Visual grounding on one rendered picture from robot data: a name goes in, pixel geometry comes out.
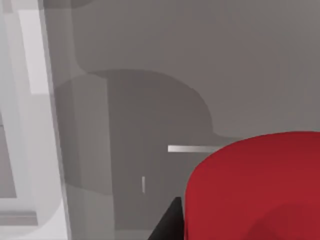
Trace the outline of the red cup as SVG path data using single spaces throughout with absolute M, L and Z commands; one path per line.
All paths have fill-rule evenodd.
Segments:
M 320 240 L 320 132 L 234 142 L 185 190 L 184 240 Z

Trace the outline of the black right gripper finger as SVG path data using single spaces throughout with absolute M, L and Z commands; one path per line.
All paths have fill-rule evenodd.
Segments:
M 184 240 L 182 198 L 175 197 L 147 240 Z

